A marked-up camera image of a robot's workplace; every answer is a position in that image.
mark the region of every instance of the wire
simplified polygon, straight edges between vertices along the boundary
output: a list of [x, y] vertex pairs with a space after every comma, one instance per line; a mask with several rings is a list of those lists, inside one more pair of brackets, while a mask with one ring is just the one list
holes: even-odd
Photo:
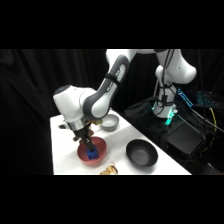
[[[201, 120], [196, 114], [194, 114], [193, 112], [191, 112], [194, 119], [196, 121], [198, 121], [203, 127], [204, 127], [204, 120]], [[212, 126], [207, 126], [207, 129], [209, 129], [209, 131], [213, 132], [214, 131], [214, 128]]]
[[[183, 110], [183, 112], [184, 113], [186, 113], [188, 116], [189, 116], [189, 112], [187, 112], [186, 110], [185, 110], [185, 106], [181, 103], [181, 102], [178, 102], [180, 105], [179, 106], [181, 106], [181, 109]], [[203, 128], [203, 126], [204, 126], [204, 124], [202, 124], [202, 126], [198, 126], [198, 125], [196, 125], [196, 123], [193, 123], [192, 121], [191, 121], [191, 123], [193, 123], [192, 125], [190, 125], [189, 124], [189, 122], [187, 122], [186, 120], [184, 120], [180, 115], [178, 115], [179, 117], [180, 117], [180, 119], [182, 119], [186, 124], [188, 124], [191, 128], [193, 128], [196, 132], [198, 132], [202, 137], [203, 137], [203, 139], [204, 139], [204, 142], [203, 142], [203, 144], [200, 146], [200, 148], [198, 149], [198, 150], [196, 150], [192, 155], [191, 155], [191, 159], [194, 157], [194, 155], [196, 154], [196, 153], [200, 153], [200, 158], [201, 158], [201, 153], [202, 153], [202, 151], [201, 151], [201, 149], [202, 148], [204, 148], [204, 146], [206, 145], [206, 137], [200, 132], [200, 131], [198, 131], [195, 127], [193, 127], [193, 126], [196, 126], [197, 128], [199, 128], [199, 130], [201, 129], [201, 128]]]
[[182, 159], [174, 157], [174, 159], [179, 160], [180, 162], [185, 162], [185, 163], [190, 163], [193, 161], [191, 158], [189, 160], [182, 160]]
[[[212, 112], [212, 116], [213, 116], [213, 119], [214, 119], [214, 124], [215, 124], [215, 126], [217, 126], [216, 118], [215, 118], [215, 113], [214, 113], [214, 111], [213, 111], [212, 108], [209, 108], [209, 109], [210, 109], [211, 112]], [[212, 146], [212, 144], [213, 144], [214, 141], [215, 141], [215, 138], [212, 139], [212, 142], [210, 143], [210, 145], [209, 145], [206, 149], [204, 149], [202, 152], [207, 151], [207, 150]]]
[[[164, 88], [164, 83], [165, 83], [165, 81], [164, 81], [164, 76], [165, 76], [165, 69], [166, 69], [166, 65], [167, 65], [167, 60], [168, 60], [168, 58], [169, 58], [169, 55], [170, 55], [170, 51], [171, 51], [171, 49], [169, 49], [169, 51], [168, 51], [168, 53], [167, 53], [167, 56], [166, 56], [166, 60], [165, 60], [165, 64], [164, 64], [164, 67], [163, 67], [163, 75], [162, 75], [162, 83], [163, 83], [163, 95], [164, 95], [164, 97], [166, 96], [166, 92], [165, 92], [165, 88]], [[163, 111], [164, 111], [164, 109], [165, 109], [165, 104], [164, 104], [164, 102], [163, 101], [161, 101], [162, 102], [162, 110], [158, 113], [158, 114], [155, 114], [154, 116], [158, 116], [158, 115], [160, 115]]]
[[[198, 115], [201, 119], [203, 119], [204, 120], [204, 118], [199, 114], [199, 113], [197, 113], [195, 110], [193, 110], [192, 108], [190, 108], [196, 115]], [[206, 120], [206, 122], [208, 123], [208, 124], [210, 124], [210, 125], [212, 125], [213, 127], [215, 127], [215, 128], [217, 128], [218, 130], [220, 130], [221, 132], [223, 132], [224, 133], [224, 130], [222, 130], [221, 128], [219, 128], [217, 125], [214, 125], [214, 124], [212, 124], [210, 121], [208, 121], [207, 119], [205, 119]]]
[[[178, 101], [177, 101], [176, 103], [178, 103], [178, 105], [179, 105], [180, 108], [182, 109], [182, 112], [184, 112], [185, 115], [189, 116], [189, 112], [186, 111], [186, 109], [185, 109], [185, 105], [184, 105], [182, 102], [178, 102]], [[192, 115], [192, 118], [194, 118], [197, 122], [199, 122], [199, 121], [193, 116], [192, 113], [190, 113], [190, 114]], [[189, 121], [189, 122], [193, 123], [193, 126], [196, 126], [198, 129], [201, 129], [201, 128], [202, 128], [201, 126], [198, 126], [197, 123], [194, 123], [194, 122], [192, 122], [192, 121]]]
[[170, 65], [170, 62], [171, 62], [171, 60], [172, 60], [172, 58], [173, 58], [173, 55], [174, 55], [174, 52], [175, 52], [175, 49], [173, 49], [173, 51], [172, 51], [172, 55], [171, 55], [171, 57], [170, 57], [170, 61], [169, 61], [168, 65], [167, 65], [166, 69], [167, 69], [167, 68], [169, 67], [169, 65]]
[[193, 123], [194, 126], [196, 126], [196, 127], [199, 128], [199, 129], [202, 129], [202, 128], [204, 127], [204, 123], [203, 123], [203, 122], [200, 122], [200, 121], [197, 119], [197, 117], [195, 117], [194, 114], [193, 114], [191, 111], [187, 112], [187, 111], [185, 110], [185, 105], [183, 104], [183, 102], [181, 102], [180, 106], [181, 106], [181, 108], [185, 111], [185, 113], [186, 113], [187, 115], [191, 115], [191, 116], [190, 116], [191, 118], [193, 118], [195, 121], [197, 121], [198, 123], [200, 123], [200, 125], [202, 125], [202, 126], [200, 126], [199, 124], [197, 125], [197, 123], [193, 123], [193, 121], [192, 121], [191, 123]]
[[205, 125], [205, 136], [207, 136], [207, 126], [206, 126], [206, 119], [205, 119], [205, 98], [204, 98], [204, 82], [203, 82], [203, 73], [202, 73], [202, 66], [201, 66], [201, 52], [198, 49], [198, 64], [200, 70], [200, 80], [201, 80], [201, 88], [202, 88], [202, 96], [203, 96], [203, 115], [204, 115], [204, 125]]
[[158, 89], [158, 84], [159, 84], [159, 80], [157, 79], [153, 97], [156, 97], [156, 92], [157, 92], [157, 89]]

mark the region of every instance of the white table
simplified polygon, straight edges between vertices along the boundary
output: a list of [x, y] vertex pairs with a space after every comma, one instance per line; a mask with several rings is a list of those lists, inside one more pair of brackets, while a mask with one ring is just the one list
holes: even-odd
[[[158, 146], [148, 140], [130, 123], [114, 111], [120, 123], [115, 132], [106, 132], [100, 126], [92, 125], [94, 136], [103, 138], [107, 143], [107, 155], [98, 166], [88, 166], [82, 163], [77, 155], [78, 142], [74, 142], [74, 133], [70, 130], [59, 129], [63, 116], [51, 118], [52, 153], [55, 175], [99, 175], [113, 162], [119, 175], [190, 175], [182, 166], [169, 157]], [[138, 169], [128, 160], [127, 144], [134, 139], [143, 139], [153, 144], [158, 151], [159, 159], [154, 167]]]

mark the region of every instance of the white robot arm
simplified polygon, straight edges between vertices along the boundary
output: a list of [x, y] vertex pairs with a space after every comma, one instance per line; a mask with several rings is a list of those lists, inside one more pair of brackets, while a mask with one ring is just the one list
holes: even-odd
[[[173, 101], [176, 89], [172, 83], [187, 84], [196, 76], [196, 69], [185, 61], [180, 49], [174, 50], [173, 54], [167, 58], [169, 49], [108, 49], [106, 58], [109, 71], [97, 91], [64, 86], [55, 92], [54, 101], [64, 116], [65, 122], [77, 137], [82, 138], [84, 143], [88, 144], [91, 140], [88, 138], [86, 120], [100, 120], [108, 114], [119, 86], [123, 83], [130, 63], [137, 53], [157, 54], [160, 66], [156, 71], [156, 76], [162, 89], [158, 96], [159, 101], [154, 107], [154, 114], [161, 118], [169, 117], [169, 110], [175, 108]], [[164, 80], [162, 80], [166, 59], [170, 62], [164, 70]]]

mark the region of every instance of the black background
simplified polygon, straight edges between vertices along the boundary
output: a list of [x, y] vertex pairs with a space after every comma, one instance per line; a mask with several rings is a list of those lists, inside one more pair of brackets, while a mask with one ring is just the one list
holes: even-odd
[[[0, 50], [1, 174], [53, 174], [50, 118], [59, 115], [53, 93], [64, 85], [98, 89], [109, 68], [105, 53], [106, 49]], [[198, 70], [197, 49], [182, 53]], [[205, 89], [224, 95], [224, 49], [201, 49], [201, 55]], [[152, 96], [158, 65], [155, 55], [137, 55], [113, 109], [123, 112]], [[199, 79], [186, 90], [196, 85], [201, 88]]]

